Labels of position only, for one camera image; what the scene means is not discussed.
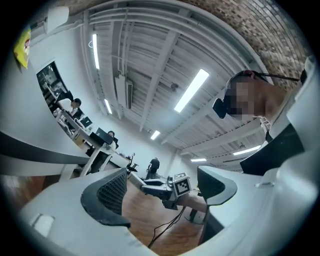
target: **wooden floor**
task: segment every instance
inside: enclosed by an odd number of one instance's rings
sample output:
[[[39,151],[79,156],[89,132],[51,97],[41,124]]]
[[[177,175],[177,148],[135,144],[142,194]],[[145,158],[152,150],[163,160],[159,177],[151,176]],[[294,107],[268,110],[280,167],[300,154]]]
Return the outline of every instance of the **wooden floor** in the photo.
[[[16,211],[32,200],[43,187],[48,186],[44,176],[15,177],[0,176],[1,184],[8,199]],[[154,235],[154,228],[168,223],[179,214],[178,210],[165,209],[161,200],[151,195],[145,195],[136,189],[130,182],[127,183],[127,193],[122,204],[122,215],[131,222],[130,232],[144,245],[148,245]],[[179,222],[168,229],[152,246],[152,250],[160,256],[175,256],[187,252],[198,245],[202,232],[202,225],[187,221],[184,216],[190,214],[191,209],[186,208]],[[167,225],[156,230],[156,235]]]

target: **vr headset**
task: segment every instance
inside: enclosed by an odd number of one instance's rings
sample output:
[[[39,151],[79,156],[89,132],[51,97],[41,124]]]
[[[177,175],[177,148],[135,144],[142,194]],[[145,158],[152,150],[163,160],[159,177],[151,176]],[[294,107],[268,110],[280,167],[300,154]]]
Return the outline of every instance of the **vr headset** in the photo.
[[[226,114],[231,115],[234,118],[238,118],[242,116],[241,109],[237,109],[235,107],[232,107],[235,105],[237,96],[232,95],[231,90],[231,82],[233,79],[237,77],[250,77],[252,72],[257,76],[258,78],[267,81],[264,77],[272,77],[272,78],[279,78],[279,79],[285,79],[285,80],[291,80],[291,81],[301,81],[302,83],[305,81],[306,77],[306,71],[303,70],[300,79],[292,78],[292,77],[286,77],[283,75],[277,75],[277,74],[267,74],[267,73],[258,73],[256,71],[251,70],[244,70],[237,74],[235,74],[233,77],[229,79],[229,81],[226,83],[226,92],[223,99],[217,98],[212,106],[212,109],[216,114],[221,118],[224,119]]]

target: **fluorescent ceiling light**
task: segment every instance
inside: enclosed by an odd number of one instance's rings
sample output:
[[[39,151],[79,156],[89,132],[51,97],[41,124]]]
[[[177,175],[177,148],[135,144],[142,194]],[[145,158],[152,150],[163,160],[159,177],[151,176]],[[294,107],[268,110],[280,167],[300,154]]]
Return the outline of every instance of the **fluorescent ceiling light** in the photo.
[[[150,139],[151,139],[151,140],[154,140],[159,134],[160,134],[160,132],[156,130],[156,131],[154,132],[154,134],[151,136]]]
[[[246,150],[242,150],[242,151],[233,153],[233,155],[237,156],[237,155],[241,155],[241,154],[248,153],[248,152],[251,152],[251,151],[255,151],[255,150],[258,150],[260,147],[261,147],[261,145],[255,146],[255,147],[252,147],[252,148],[249,148],[249,149],[246,149]]]
[[[112,114],[112,111],[111,111],[111,107],[110,107],[110,105],[109,105],[109,102],[108,102],[106,99],[104,99],[104,102],[105,102],[106,108],[108,109],[109,113]]]
[[[97,44],[97,34],[92,35],[92,44],[93,44],[93,55],[95,67],[99,70],[99,60],[98,60],[98,44]]]
[[[177,112],[181,112],[184,107],[188,104],[191,98],[196,94],[199,88],[203,85],[203,83],[208,78],[209,73],[200,69],[198,74],[195,76],[189,87],[186,89],[178,104],[175,106],[174,110]]]
[[[205,158],[199,158],[199,159],[191,159],[191,162],[205,162],[207,159]]]

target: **yellow poster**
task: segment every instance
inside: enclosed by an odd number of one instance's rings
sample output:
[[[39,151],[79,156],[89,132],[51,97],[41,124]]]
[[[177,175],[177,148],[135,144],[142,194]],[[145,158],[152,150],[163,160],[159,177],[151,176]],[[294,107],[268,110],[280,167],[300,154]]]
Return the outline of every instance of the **yellow poster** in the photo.
[[[30,37],[31,37],[31,29],[30,29],[30,27],[28,27],[22,32],[20,38],[16,42],[14,49],[13,49],[15,58],[25,68],[28,67],[29,51],[30,51]]]

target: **white wall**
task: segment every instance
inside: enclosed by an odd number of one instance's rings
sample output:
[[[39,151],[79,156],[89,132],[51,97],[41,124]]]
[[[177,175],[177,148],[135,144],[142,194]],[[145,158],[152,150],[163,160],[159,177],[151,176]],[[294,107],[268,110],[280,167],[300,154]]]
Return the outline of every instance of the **white wall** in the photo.
[[[31,39],[30,62],[36,72],[55,62],[58,72],[74,98],[82,101],[81,110],[86,116],[94,115],[98,109],[93,90],[84,65],[80,43],[80,28],[51,35],[33,44]]]
[[[158,174],[164,177],[186,172],[190,176],[192,188],[197,184],[197,166],[189,165],[179,154],[176,149],[169,145],[161,145],[160,141],[151,140],[151,134],[147,132],[139,132],[136,124],[126,120],[119,121],[115,117],[105,116],[102,112],[91,117],[93,122],[93,132],[101,128],[106,133],[114,131],[115,137],[118,139],[119,147],[117,151],[126,156],[135,153],[133,163],[138,164],[136,168],[140,177],[147,175],[148,165],[153,158],[158,158],[160,168]]]

